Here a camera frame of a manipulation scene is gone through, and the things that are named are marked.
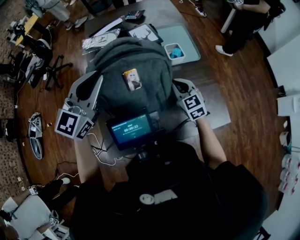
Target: wooden floor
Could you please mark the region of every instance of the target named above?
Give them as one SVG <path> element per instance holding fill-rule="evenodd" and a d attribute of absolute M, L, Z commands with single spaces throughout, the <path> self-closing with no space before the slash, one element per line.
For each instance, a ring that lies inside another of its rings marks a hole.
<path fill-rule="evenodd" d="M 228 160 L 234 164 L 243 164 L 265 187 L 270 200 L 269 213 L 275 210 L 278 197 L 277 185 L 281 171 L 283 150 L 279 144 L 279 134 L 284 130 L 285 118 L 277 116 L 276 97 L 270 74 L 263 61 L 263 51 L 258 42 L 248 42 L 245 48 L 233 57 L 223 56 L 215 51 L 216 44 L 224 44 L 225 38 L 220 33 L 223 22 L 229 13 L 224 1 L 203 0 L 208 17 L 202 19 L 195 8 L 187 0 L 183 4 L 172 0 L 183 14 L 201 46 L 201 54 L 208 59 L 214 72 L 216 82 L 225 98 L 231 123 L 215 130 Z M 85 14 L 80 1 L 71 8 L 77 17 Z M 26 135 L 28 118 L 35 112 L 43 117 L 46 123 L 55 124 L 58 108 L 62 107 L 71 84 L 85 73 L 86 59 L 82 56 L 81 44 L 84 39 L 83 28 L 66 31 L 60 26 L 55 31 L 52 45 L 54 58 L 63 54 L 64 63 L 72 62 L 71 69 L 59 75 L 59 81 L 65 85 L 62 90 L 55 87 L 45 91 L 45 81 L 32 89 L 26 84 L 19 93 L 17 116 L 20 118 L 21 135 Z M 54 128 L 44 130 L 43 142 L 45 156 L 37 160 L 33 156 L 27 139 L 22 153 L 33 183 L 46 184 L 54 178 L 56 165 L 63 161 L 75 162 L 73 141 L 54 132 Z M 101 166 L 104 173 L 105 186 L 110 189 L 116 181 L 124 178 L 119 172 L 126 162 L 119 162 L 115 167 Z M 59 174 L 76 174 L 76 164 L 59 165 Z M 79 184 L 79 179 L 72 179 Z M 62 215 L 68 221 L 72 214 L 74 201 L 64 208 Z"/>

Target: person in black shirt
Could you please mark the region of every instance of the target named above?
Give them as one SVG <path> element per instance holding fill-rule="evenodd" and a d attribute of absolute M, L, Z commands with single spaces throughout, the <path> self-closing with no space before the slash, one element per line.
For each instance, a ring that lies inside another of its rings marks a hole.
<path fill-rule="evenodd" d="M 233 56 L 242 48 L 255 30 L 268 27 L 274 17 L 285 11 L 279 0 L 245 0 L 244 4 L 234 5 L 240 10 L 233 20 L 230 40 L 224 45 L 216 45 L 216 50 L 224 55 Z"/>
<path fill-rule="evenodd" d="M 71 219 L 71 239 L 252 240 L 266 214 L 266 193 L 243 165 L 227 161 L 205 117 L 196 123 L 204 162 L 192 146 L 165 141 L 153 150 L 152 160 L 132 159 L 128 182 L 116 183 L 110 192 L 104 188 L 88 139 L 75 141 L 82 184 Z"/>

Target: white table leg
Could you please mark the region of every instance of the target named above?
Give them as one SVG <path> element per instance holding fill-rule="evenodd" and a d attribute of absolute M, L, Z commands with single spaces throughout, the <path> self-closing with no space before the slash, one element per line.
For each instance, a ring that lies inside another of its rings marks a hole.
<path fill-rule="evenodd" d="M 222 29 L 221 29 L 221 32 L 222 33 L 225 33 L 229 27 L 229 25 L 231 24 L 231 22 L 233 21 L 233 18 L 235 16 L 235 13 L 236 13 L 236 9 L 232 9 L 228 18 L 226 19 L 226 22 L 224 23 Z"/>

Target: person in white shirt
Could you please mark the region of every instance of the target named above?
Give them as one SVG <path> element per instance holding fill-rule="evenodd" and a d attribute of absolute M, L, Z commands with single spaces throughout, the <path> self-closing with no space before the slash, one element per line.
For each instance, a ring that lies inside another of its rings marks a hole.
<path fill-rule="evenodd" d="M 70 183 L 69 178 L 47 184 L 38 195 L 27 190 L 17 197 L 6 200 L 0 211 L 5 225 L 0 226 L 0 240 L 41 240 L 50 226 L 51 211 L 59 212 L 77 194 L 78 187 L 72 186 L 54 198 L 62 184 Z"/>

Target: backpack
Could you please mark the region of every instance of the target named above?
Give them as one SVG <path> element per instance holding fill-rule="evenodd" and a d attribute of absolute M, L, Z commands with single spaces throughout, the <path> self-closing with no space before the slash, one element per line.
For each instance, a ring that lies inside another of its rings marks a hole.
<path fill-rule="evenodd" d="M 139 82 L 132 81 L 130 90 L 123 73 L 136 69 Z M 103 83 L 97 99 L 99 111 L 120 116 L 147 108 L 162 111 L 172 87 L 172 64 L 164 48 L 156 42 L 133 37 L 118 38 L 95 56 L 87 73 L 98 71 Z"/>

